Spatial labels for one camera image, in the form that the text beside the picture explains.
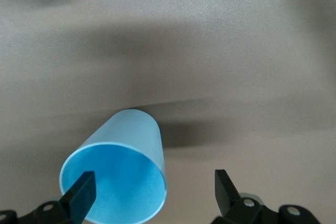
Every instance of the beige tabletop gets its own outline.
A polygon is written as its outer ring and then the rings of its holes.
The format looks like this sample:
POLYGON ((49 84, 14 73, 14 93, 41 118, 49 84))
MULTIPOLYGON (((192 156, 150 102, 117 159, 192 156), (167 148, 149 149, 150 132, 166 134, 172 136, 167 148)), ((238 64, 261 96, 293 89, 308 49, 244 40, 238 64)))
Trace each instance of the beige tabletop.
POLYGON ((334 223, 336 0, 0 0, 0 209, 59 197, 65 159, 126 108, 162 132, 149 223, 210 223, 215 169, 334 223))

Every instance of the cylindrical container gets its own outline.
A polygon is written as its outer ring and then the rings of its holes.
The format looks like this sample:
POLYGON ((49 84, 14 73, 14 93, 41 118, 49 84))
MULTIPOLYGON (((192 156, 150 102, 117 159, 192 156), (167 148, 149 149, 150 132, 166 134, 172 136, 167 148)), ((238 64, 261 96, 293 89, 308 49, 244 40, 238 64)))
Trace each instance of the cylindrical container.
POLYGON ((94 132, 64 162, 64 194, 85 171, 96 175, 97 198, 86 219, 135 224, 154 217, 167 193, 160 129, 140 110, 123 110, 94 132))

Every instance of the cup opening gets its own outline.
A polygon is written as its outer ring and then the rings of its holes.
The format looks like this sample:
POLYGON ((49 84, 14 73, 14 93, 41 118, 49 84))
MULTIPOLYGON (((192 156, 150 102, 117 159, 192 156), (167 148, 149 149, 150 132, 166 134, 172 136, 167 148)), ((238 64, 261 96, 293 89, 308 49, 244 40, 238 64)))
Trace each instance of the cup opening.
POLYGON ((166 186, 160 169, 145 155, 126 146, 96 143, 65 161, 62 193, 85 171, 96 175, 97 198, 87 219, 97 224, 143 223, 162 208, 166 186))

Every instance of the light blue plastic cup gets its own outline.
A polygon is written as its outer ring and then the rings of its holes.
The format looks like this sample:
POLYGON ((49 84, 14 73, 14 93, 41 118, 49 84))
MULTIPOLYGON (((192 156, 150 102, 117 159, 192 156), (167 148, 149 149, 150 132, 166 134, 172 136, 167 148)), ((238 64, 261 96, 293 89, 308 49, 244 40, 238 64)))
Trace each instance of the light blue plastic cup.
POLYGON ((87 220, 135 224, 154 217, 167 193, 156 121, 140 110, 115 114, 64 162, 59 177, 62 193, 91 170, 96 175, 97 198, 87 220))

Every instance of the cup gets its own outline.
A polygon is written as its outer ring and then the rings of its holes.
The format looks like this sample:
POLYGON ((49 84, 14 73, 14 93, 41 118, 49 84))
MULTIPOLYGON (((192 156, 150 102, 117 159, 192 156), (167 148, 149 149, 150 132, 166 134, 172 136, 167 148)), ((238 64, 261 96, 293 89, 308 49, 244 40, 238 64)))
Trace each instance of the cup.
POLYGON ((110 118, 64 162, 64 194, 85 171, 96 175, 97 198, 86 219, 136 224, 154 217, 167 193, 160 129, 147 113, 129 109, 110 118))

